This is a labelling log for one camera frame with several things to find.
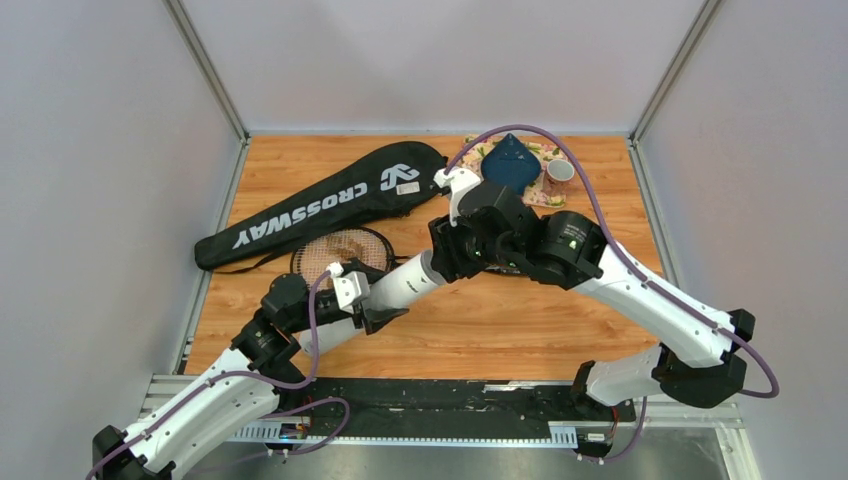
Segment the white shuttlecock tube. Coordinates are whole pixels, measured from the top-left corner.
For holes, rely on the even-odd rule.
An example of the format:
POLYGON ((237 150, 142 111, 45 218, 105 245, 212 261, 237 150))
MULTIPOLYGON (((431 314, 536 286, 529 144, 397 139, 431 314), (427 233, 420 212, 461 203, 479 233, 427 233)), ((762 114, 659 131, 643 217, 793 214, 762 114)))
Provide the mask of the white shuttlecock tube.
MULTIPOLYGON (((372 286, 368 299, 370 305, 409 309, 416 301, 446 285, 444 277, 433 269, 432 259, 433 252, 424 250, 389 272, 372 286)), ((344 313, 344 318, 319 326, 316 339, 306 332, 300 335, 301 347, 308 356, 325 354, 355 336, 365 334, 363 330, 357 330, 350 315, 344 313)))

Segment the black racket bag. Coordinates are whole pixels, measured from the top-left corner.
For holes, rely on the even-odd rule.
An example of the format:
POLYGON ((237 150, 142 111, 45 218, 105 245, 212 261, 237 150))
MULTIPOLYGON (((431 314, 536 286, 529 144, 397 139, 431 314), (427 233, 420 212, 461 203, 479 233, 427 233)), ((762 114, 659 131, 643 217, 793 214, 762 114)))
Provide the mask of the black racket bag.
POLYGON ((419 141, 382 146, 339 172, 194 245, 198 268, 259 266, 338 230, 406 216, 434 198, 448 158, 419 141))

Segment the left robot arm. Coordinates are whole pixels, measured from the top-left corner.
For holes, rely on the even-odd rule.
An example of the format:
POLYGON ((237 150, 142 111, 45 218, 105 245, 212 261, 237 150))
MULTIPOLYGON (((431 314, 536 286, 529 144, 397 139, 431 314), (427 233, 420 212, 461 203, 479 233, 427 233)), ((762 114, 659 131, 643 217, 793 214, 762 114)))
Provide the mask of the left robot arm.
POLYGON ((424 251, 383 272, 334 262, 313 282, 277 277, 230 346, 163 406, 93 441, 90 479, 182 479, 242 427, 303 412, 321 354, 373 334, 444 285, 424 251))

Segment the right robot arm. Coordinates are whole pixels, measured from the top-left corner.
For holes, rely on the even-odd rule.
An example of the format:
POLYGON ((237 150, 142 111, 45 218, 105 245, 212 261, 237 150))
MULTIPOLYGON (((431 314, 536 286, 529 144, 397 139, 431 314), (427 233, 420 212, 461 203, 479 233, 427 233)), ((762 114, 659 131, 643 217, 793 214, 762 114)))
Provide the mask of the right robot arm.
POLYGON ((658 344, 612 362, 588 361, 570 404, 582 418, 637 397, 665 394, 708 409, 742 391, 747 364, 737 354, 754 316, 716 310, 637 262, 601 226, 573 211, 538 216, 509 188, 484 181, 428 224, 432 266, 449 283, 490 266, 599 301, 649 331, 658 344))

